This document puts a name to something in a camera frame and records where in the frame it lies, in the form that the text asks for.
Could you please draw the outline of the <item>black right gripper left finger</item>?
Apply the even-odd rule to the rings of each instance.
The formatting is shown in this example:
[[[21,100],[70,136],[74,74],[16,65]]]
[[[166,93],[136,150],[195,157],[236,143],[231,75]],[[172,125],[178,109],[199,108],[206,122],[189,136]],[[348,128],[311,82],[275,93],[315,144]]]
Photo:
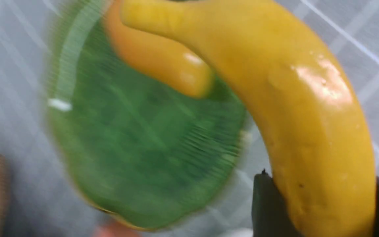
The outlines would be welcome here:
[[[302,236],[290,221],[285,201],[266,170],[254,177],[251,216],[254,237]]]

